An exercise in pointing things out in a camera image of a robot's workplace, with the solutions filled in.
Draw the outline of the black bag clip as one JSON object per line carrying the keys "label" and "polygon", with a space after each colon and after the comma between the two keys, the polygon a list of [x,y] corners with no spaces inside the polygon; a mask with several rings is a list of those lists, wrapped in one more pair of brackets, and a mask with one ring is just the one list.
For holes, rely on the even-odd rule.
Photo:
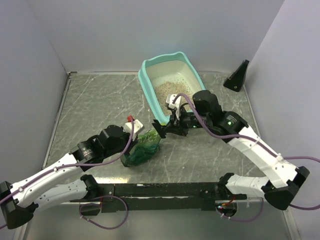
{"label": "black bag clip", "polygon": [[167,135],[167,133],[166,133],[167,124],[166,123],[160,123],[157,119],[154,119],[152,126],[154,127],[154,129],[157,131],[158,135],[162,139],[166,138],[166,135]]}

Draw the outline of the green cat litter bag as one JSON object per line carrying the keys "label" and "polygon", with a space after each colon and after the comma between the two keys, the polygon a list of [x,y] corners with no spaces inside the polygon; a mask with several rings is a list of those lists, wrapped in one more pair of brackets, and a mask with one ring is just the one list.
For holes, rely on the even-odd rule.
{"label": "green cat litter bag", "polygon": [[160,150],[161,137],[155,129],[139,134],[136,144],[128,153],[120,157],[124,167],[135,167],[151,160]]}

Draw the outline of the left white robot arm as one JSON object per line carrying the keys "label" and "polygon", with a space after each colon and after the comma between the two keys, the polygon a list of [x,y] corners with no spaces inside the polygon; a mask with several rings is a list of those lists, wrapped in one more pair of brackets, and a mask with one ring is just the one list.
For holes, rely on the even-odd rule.
{"label": "left white robot arm", "polygon": [[72,200],[95,200],[99,188],[92,176],[62,184],[73,175],[103,166],[104,160],[115,154],[122,157],[137,143],[144,129],[136,121],[124,126],[109,125],[100,134],[79,142],[62,158],[40,172],[15,183],[0,184],[0,209],[5,227],[16,229],[28,223],[40,209],[50,208]]}

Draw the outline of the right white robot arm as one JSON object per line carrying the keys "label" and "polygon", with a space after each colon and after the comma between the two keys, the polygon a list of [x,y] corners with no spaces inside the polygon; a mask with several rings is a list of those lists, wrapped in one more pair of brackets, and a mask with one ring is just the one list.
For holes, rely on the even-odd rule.
{"label": "right white robot arm", "polygon": [[295,166],[271,149],[240,115],[222,110],[215,94],[201,90],[192,99],[184,93],[169,94],[165,106],[171,110],[168,123],[153,123],[161,138],[164,139],[167,133],[186,136],[191,128],[203,128],[211,136],[240,151],[264,173],[263,177],[226,173],[219,180],[220,197],[260,197],[278,210],[291,206],[309,176],[309,170]]}

